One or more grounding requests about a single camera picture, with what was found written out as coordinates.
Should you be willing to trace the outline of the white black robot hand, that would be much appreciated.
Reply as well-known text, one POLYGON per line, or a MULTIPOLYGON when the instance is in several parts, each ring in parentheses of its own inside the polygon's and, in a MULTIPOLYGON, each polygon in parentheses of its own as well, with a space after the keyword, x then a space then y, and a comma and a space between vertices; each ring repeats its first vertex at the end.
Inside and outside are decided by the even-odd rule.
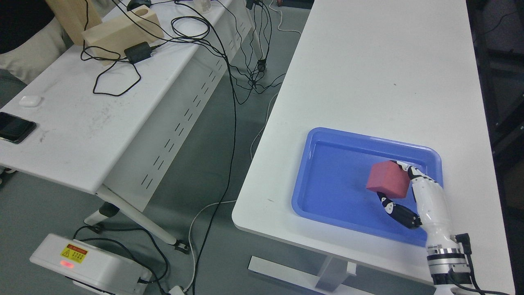
POLYGON ((392 186, 403 180, 405 176, 411 181, 418 210, 414 213, 411 209, 393 202, 384 192, 378 192, 377 195, 385 212, 408 229, 423 228, 427 233, 425 246, 429 250, 458 248, 451 234, 452 224, 442 186, 418 168, 404 162, 387 161, 385 164, 388 174, 393 175, 392 186))

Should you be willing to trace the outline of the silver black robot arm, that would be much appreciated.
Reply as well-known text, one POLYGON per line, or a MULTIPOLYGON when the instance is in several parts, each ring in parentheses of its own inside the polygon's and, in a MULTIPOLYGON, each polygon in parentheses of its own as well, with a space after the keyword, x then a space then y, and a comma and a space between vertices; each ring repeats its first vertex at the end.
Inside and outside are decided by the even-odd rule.
POLYGON ((469 294, 468 290, 459 286, 474 288, 470 266, 458 244, 439 243, 427 246, 427 265, 436 288, 435 295, 452 295, 452 289, 456 293, 463 291, 469 294))

